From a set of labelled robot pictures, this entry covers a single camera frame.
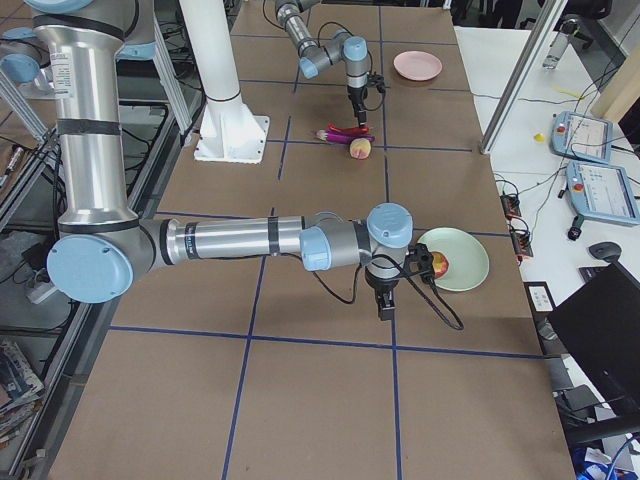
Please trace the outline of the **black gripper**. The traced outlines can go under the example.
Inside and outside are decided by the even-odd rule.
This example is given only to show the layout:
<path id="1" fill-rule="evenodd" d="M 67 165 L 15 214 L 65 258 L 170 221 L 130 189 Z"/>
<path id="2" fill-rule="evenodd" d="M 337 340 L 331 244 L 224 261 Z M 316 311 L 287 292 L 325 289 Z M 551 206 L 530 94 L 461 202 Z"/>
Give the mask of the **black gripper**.
<path id="1" fill-rule="evenodd" d="M 380 278 L 374 275 L 370 270 L 365 270 L 366 283 L 374 290 L 378 318 L 381 321 L 393 321 L 395 318 L 395 301 L 393 297 L 393 291 L 399 279 L 393 278 Z"/>
<path id="2" fill-rule="evenodd" d="M 367 112 L 365 107 L 366 99 L 366 87 L 352 87 L 347 86 L 348 98 L 351 101 L 352 108 L 355 111 L 355 116 L 359 126 L 367 125 Z"/>

